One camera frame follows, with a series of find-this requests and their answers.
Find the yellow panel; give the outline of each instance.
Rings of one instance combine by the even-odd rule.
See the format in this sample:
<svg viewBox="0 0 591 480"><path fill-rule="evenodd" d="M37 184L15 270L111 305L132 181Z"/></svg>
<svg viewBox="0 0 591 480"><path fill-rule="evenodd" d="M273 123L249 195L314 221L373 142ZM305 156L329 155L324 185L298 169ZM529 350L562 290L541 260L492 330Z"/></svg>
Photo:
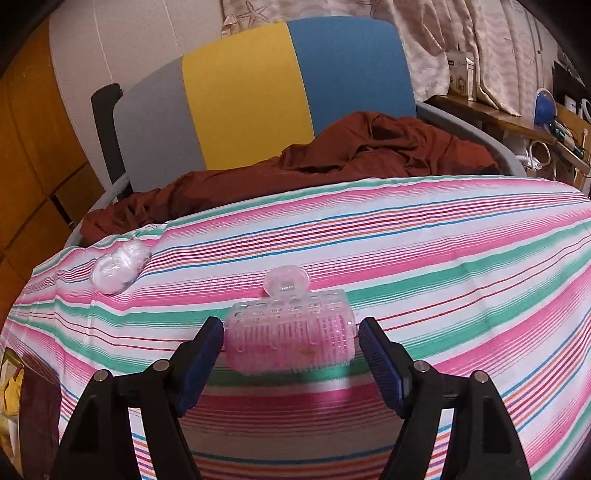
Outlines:
<svg viewBox="0 0 591 480"><path fill-rule="evenodd" d="M8 104L7 78L0 78L0 249L6 247L44 200Z"/></svg>
<svg viewBox="0 0 591 480"><path fill-rule="evenodd" d="M49 48L49 19L31 34L5 75L22 143L45 194L50 194L84 165L86 156L57 87Z"/></svg>
<svg viewBox="0 0 591 480"><path fill-rule="evenodd" d="M209 169L252 165L314 138L285 23L254 28L195 50L183 58L183 76Z"/></svg>

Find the wooden cabinet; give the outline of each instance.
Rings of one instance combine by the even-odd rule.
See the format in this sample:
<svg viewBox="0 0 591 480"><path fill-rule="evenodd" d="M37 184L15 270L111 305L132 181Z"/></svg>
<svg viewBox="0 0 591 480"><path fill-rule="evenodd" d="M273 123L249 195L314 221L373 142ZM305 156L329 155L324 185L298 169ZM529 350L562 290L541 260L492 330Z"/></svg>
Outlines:
<svg viewBox="0 0 591 480"><path fill-rule="evenodd" d="M6 250L17 274L28 280L33 268L59 252L70 229L51 201L46 200Z"/></svg>
<svg viewBox="0 0 591 480"><path fill-rule="evenodd" d="M0 78L0 251L44 198L12 120L4 76Z"/></svg>
<svg viewBox="0 0 591 480"><path fill-rule="evenodd" d="M0 260L0 330L12 304L24 286L25 281L18 276L8 260Z"/></svg>
<svg viewBox="0 0 591 480"><path fill-rule="evenodd" d="M23 147L43 192L50 194L84 165L86 156L67 116L53 72L48 20L23 45L5 76Z"/></svg>
<svg viewBox="0 0 591 480"><path fill-rule="evenodd" d="M57 189L56 197L74 225L77 225L104 192L95 172L87 163Z"/></svg>
<svg viewBox="0 0 591 480"><path fill-rule="evenodd" d="M63 248L66 219L78 223L102 193L61 100L46 20L0 78L0 328L33 268Z"/></svg>

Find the brown cloth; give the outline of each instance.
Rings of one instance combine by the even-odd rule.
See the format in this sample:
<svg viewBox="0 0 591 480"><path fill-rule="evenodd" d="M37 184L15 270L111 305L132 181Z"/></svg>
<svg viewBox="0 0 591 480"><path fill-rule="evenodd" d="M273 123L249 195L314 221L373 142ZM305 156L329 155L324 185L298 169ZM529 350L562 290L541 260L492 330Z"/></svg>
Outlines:
<svg viewBox="0 0 591 480"><path fill-rule="evenodd" d="M249 167L187 173L163 189L134 193L89 212L81 232L87 244L93 244L149 223L342 181L498 173L499 166L481 145L417 118L357 112L327 127L308 145L287 147L280 157Z"/></svg>

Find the blue panel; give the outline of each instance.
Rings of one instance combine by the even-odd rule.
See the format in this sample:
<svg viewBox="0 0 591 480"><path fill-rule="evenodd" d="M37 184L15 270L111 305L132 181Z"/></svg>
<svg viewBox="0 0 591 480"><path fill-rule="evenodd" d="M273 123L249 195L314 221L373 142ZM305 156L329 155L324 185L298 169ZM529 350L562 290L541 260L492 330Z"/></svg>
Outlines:
<svg viewBox="0 0 591 480"><path fill-rule="evenodd" d="M372 18L316 17L287 22L318 135L357 111L417 116L398 32Z"/></svg>

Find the clear plastic bag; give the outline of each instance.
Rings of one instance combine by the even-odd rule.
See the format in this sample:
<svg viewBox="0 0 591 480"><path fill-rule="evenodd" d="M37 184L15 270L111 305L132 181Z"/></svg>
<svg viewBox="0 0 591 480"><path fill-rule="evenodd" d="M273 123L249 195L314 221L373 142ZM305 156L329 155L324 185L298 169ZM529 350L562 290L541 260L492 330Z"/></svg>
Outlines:
<svg viewBox="0 0 591 480"><path fill-rule="evenodd" d="M128 240L96 260L90 282L105 295L121 293L139 277L149 258L150 249L140 240Z"/></svg>

